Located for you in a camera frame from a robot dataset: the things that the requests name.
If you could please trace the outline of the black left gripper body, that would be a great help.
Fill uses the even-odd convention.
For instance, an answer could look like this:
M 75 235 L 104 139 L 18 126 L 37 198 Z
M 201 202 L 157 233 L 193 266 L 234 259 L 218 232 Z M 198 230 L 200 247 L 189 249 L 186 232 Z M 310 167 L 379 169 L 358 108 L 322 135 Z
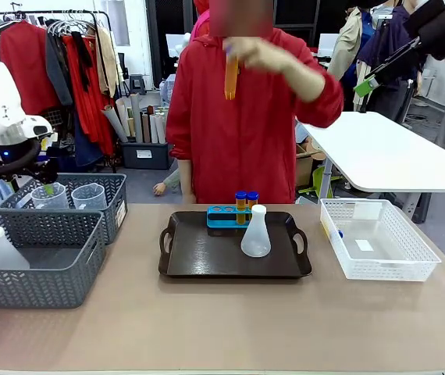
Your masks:
M 56 158 L 44 162 L 32 162 L 22 168 L 24 176 L 32 177 L 42 184 L 53 184 L 58 179 L 59 163 Z

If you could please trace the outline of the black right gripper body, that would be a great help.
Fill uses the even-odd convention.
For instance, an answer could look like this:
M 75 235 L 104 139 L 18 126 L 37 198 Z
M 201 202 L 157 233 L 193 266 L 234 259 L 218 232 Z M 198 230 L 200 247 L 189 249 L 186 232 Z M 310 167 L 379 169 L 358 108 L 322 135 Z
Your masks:
M 421 59 L 413 69 L 425 63 L 427 56 L 445 59 L 445 1 L 404 1 L 410 17 L 404 24 L 411 40 L 420 37 Z

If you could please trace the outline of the person's left hand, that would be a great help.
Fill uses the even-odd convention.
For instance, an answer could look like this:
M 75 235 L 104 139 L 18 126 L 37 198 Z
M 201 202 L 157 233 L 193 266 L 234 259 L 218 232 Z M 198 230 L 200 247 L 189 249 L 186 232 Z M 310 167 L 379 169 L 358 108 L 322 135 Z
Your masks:
M 231 59 L 252 69 L 282 73 L 293 56 L 260 37 L 228 37 L 223 48 Z

